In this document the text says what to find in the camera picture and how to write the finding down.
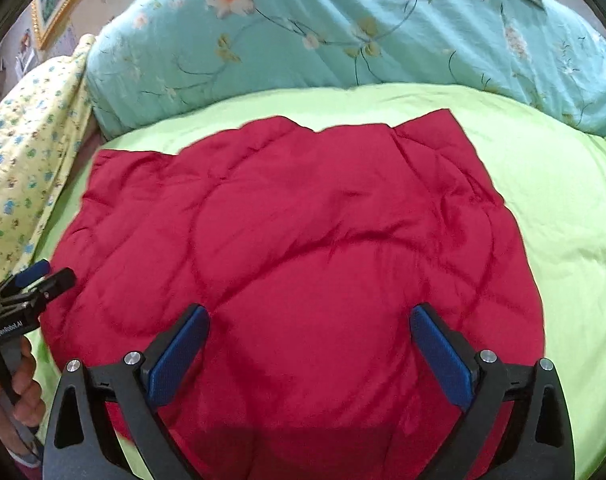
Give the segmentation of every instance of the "red blanket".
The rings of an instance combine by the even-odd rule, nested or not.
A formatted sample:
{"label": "red blanket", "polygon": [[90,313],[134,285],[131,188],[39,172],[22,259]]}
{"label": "red blanket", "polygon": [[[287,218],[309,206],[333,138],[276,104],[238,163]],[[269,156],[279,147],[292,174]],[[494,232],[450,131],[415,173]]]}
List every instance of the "red blanket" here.
{"label": "red blanket", "polygon": [[505,362],[543,352],[518,227],[447,110],[99,152],[62,266],[78,285],[42,319],[59,367],[116,361],[208,308],[202,360],[160,412],[208,479],[415,478],[458,416],[410,341],[417,303]]}

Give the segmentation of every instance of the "yellow patterned fabric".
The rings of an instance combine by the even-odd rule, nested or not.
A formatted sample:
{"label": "yellow patterned fabric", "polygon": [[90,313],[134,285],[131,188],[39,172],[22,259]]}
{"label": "yellow patterned fabric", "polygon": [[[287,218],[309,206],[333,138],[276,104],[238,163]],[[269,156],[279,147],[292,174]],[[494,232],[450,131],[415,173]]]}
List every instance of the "yellow patterned fabric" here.
{"label": "yellow patterned fabric", "polygon": [[39,65],[0,104],[0,280],[30,264],[70,174],[91,114],[93,43],[86,35],[71,57]]}

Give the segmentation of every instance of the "human hand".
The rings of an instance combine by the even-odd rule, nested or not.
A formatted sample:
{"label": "human hand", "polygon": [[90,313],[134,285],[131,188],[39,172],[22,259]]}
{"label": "human hand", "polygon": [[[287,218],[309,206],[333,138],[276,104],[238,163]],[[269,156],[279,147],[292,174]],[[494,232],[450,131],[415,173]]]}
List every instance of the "human hand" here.
{"label": "human hand", "polygon": [[[28,428],[38,426],[45,416],[45,403],[41,399],[42,390],[33,377],[36,370],[36,360],[32,355],[32,345],[27,337],[21,338],[21,364],[12,377],[12,389],[21,398],[14,406],[14,418]],[[0,440],[7,449],[17,455],[30,453],[21,441],[12,422],[0,405]]]}

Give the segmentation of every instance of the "silver screw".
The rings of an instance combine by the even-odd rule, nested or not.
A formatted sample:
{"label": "silver screw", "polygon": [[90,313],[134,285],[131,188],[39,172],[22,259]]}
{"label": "silver screw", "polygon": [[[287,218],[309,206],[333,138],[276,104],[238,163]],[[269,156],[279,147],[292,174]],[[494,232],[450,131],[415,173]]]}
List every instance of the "silver screw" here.
{"label": "silver screw", "polygon": [[141,354],[139,354],[138,352],[130,352],[129,354],[126,354],[126,356],[123,358],[123,361],[126,365],[135,365],[136,363],[141,361]]}
{"label": "silver screw", "polygon": [[541,368],[543,368],[544,370],[547,370],[548,372],[551,370],[554,370],[554,363],[551,362],[546,357],[543,357],[541,359],[541,361],[539,361],[539,362],[540,362]]}
{"label": "silver screw", "polygon": [[491,350],[481,350],[481,359],[486,363],[496,363],[498,358]]}
{"label": "silver screw", "polygon": [[72,359],[72,361],[68,363],[68,366],[66,366],[69,372],[76,372],[80,367],[81,361],[79,361],[78,359]]}

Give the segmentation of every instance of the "green bed sheet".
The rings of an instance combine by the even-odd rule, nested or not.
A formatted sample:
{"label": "green bed sheet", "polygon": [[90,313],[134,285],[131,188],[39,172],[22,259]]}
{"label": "green bed sheet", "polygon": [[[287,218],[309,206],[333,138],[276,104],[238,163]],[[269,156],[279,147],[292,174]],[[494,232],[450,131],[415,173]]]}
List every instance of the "green bed sheet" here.
{"label": "green bed sheet", "polygon": [[[521,229],[544,303],[545,353],[558,367],[569,406],[576,477],[586,479],[606,454],[606,138],[486,92],[388,84],[252,94],[133,131],[105,148],[176,153],[217,131],[274,115],[321,130],[336,124],[395,126],[439,108],[450,108],[463,126]],[[89,172],[85,168],[66,187],[37,258],[54,252],[77,213]],[[50,405],[58,371],[41,333],[30,339]],[[134,446],[124,446],[134,472],[149,478]]]}

